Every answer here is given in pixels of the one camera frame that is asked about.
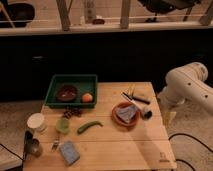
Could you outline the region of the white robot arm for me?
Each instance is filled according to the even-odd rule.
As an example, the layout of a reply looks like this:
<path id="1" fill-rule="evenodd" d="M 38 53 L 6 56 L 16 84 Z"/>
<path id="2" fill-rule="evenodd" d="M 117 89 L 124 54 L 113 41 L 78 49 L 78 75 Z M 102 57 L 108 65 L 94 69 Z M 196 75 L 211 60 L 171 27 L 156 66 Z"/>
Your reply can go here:
<path id="1" fill-rule="evenodd" d="M 174 68 L 166 74 L 166 86 L 158 98 L 167 109 L 188 99 L 213 115 L 213 88 L 205 84 L 207 78 L 207 67 L 200 62 Z"/>

